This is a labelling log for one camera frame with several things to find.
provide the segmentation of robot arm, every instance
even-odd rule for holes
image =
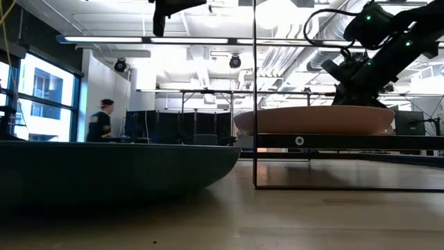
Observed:
[[[331,60],[323,69],[340,83],[333,105],[376,106],[378,92],[421,54],[438,55],[437,40],[444,35],[444,0],[392,14],[370,2],[350,22],[343,35],[366,49],[380,49],[373,58],[366,53],[350,54],[340,65]]]

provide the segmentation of dark green bowl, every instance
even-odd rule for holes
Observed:
[[[0,207],[161,199],[226,176],[234,147],[0,142]]]

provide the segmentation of window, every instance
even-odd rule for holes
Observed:
[[[0,106],[5,106],[5,105],[6,105],[6,95],[0,94]],[[0,112],[0,117],[2,117],[4,115],[5,115],[4,112]]]
[[[30,54],[21,61],[20,93],[72,106],[73,90],[73,74]]]
[[[14,135],[38,142],[68,142],[74,137],[78,78],[31,54],[20,61],[19,72],[11,72],[18,78],[19,97]]]
[[[17,137],[39,142],[68,142],[71,111],[20,99],[14,132]]]
[[[8,88],[8,79],[9,79],[9,65],[0,62],[0,85],[2,88]]]
[[[6,95],[0,94],[0,106],[6,105]]]

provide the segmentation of white circular label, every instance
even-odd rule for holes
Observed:
[[[298,136],[297,138],[296,138],[296,145],[298,145],[298,146],[302,146],[303,144],[304,144],[304,138],[303,137],[300,137],[300,136]]]

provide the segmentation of yellow cable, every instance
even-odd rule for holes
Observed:
[[[15,4],[17,3],[17,0],[13,0],[11,6],[9,6],[9,9],[5,12],[5,14],[3,15],[3,17],[1,17],[0,19],[0,25],[2,25],[5,22],[5,19],[8,17],[9,13],[12,11],[12,9],[14,8]]]
[[[8,44],[8,37],[6,35],[6,21],[5,20],[8,17],[9,13],[11,12],[12,8],[14,8],[14,5],[16,3],[17,3],[17,0],[14,0],[12,2],[11,6],[9,7],[9,9],[5,12],[5,14],[3,14],[2,0],[0,0],[0,16],[1,16],[0,25],[3,26],[3,36],[4,36],[4,40],[5,40],[6,55],[8,57],[8,63],[9,63],[9,68],[10,69],[12,69],[12,62],[11,62],[11,57],[10,57],[10,54],[9,54],[9,44]],[[17,103],[19,104],[18,106],[20,108],[20,111],[22,112],[23,122],[25,123],[24,125],[25,125],[26,129],[29,132],[28,126],[26,125],[25,115],[24,115],[23,110],[22,110],[22,104],[20,103],[20,100],[19,100],[19,93],[18,93],[18,89],[17,89],[17,82],[16,82],[14,74],[11,74],[11,79],[12,79],[12,84],[14,85],[14,91],[13,91],[14,92],[14,101],[17,100]]]
[[[2,6],[2,0],[0,0],[0,15],[1,15],[1,19],[0,19],[0,25],[3,26],[3,38],[5,40],[5,47],[6,47],[6,55],[8,57],[8,63],[9,63],[9,67],[12,68],[12,62],[11,62],[11,57],[9,54],[9,43],[8,43],[8,37],[6,35],[6,17],[8,16],[8,14],[10,13],[10,11],[12,10],[12,8],[14,7],[15,3],[17,2],[17,0],[14,0],[13,3],[11,4],[11,6],[9,7],[9,9],[6,11],[5,14],[3,14],[3,6]],[[14,85],[14,93],[16,93],[14,95],[14,101],[16,100],[16,98],[18,99],[18,94],[17,91],[15,91],[17,88],[17,82],[15,79],[15,75],[11,74],[11,78],[12,78],[12,84]]]

